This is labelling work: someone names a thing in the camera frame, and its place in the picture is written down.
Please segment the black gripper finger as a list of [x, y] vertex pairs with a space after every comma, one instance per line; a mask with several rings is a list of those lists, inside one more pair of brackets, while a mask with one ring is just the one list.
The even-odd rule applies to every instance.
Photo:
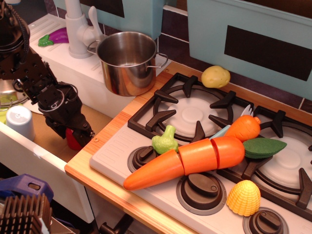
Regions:
[[87, 121], [79, 123], [73, 128], [73, 137], [81, 147], [86, 146], [94, 136], [95, 132]]

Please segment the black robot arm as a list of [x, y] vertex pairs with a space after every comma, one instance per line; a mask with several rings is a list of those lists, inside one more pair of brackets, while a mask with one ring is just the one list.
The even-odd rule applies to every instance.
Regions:
[[75, 148], [83, 148], [94, 131], [81, 112], [75, 86], [57, 81], [50, 66], [30, 47], [30, 30], [15, 9], [0, 2], [0, 78], [37, 104], [46, 124]]

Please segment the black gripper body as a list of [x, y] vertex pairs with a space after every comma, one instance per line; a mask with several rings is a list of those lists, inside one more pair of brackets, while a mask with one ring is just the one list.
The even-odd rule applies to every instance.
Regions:
[[76, 135], [85, 132], [82, 102], [75, 86], [64, 82], [51, 84], [41, 90], [37, 98], [46, 124], [60, 137], [66, 137], [67, 128], [74, 130]]

